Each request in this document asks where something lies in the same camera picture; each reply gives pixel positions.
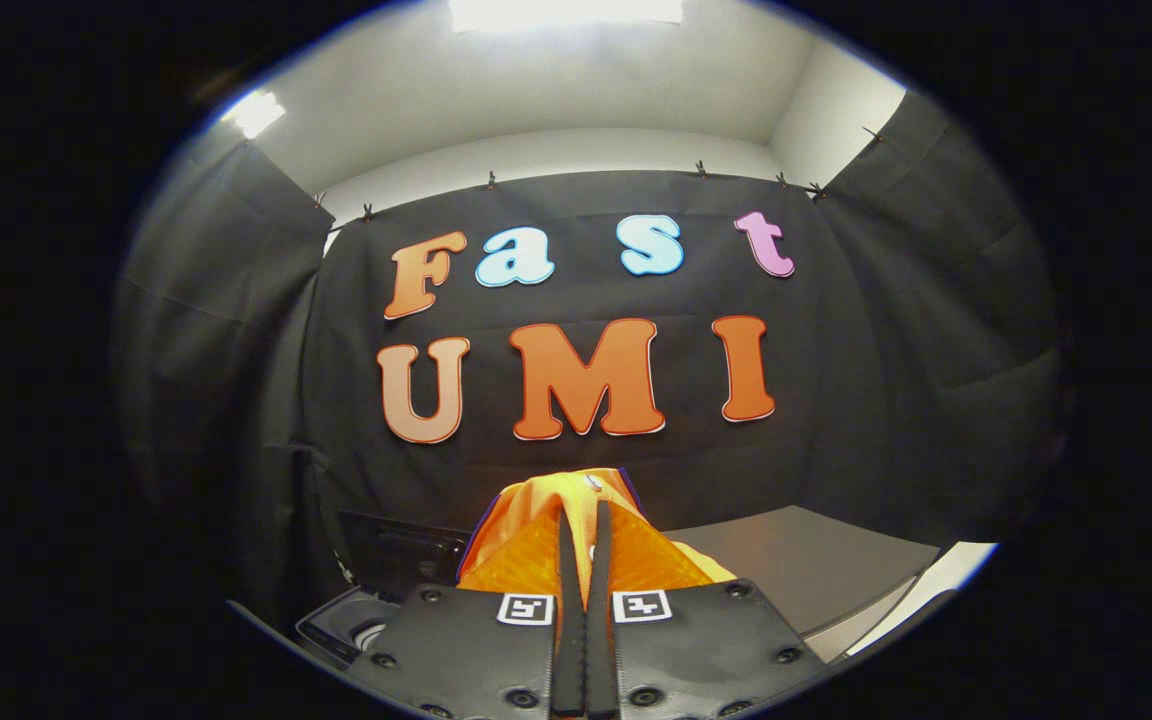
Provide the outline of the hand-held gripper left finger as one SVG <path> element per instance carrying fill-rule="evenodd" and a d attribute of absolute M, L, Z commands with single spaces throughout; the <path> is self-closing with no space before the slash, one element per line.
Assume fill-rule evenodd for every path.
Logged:
<path fill-rule="evenodd" d="M 556 719 L 585 707 L 586 609 L 563 509 L 499 548 L 520 579 L 488 589 L 420 584 L 349 679 L 425 719 Z"/>

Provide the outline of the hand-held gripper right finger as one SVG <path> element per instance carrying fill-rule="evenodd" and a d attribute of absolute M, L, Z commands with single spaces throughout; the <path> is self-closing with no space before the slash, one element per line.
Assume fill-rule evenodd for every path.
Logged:
<path fill-rule="evenodd" d="M 586 607 L 590 719 L 750 719 L 828 665 L 746 578 L 710 579 L 626 506 L 602 501 Z"/>

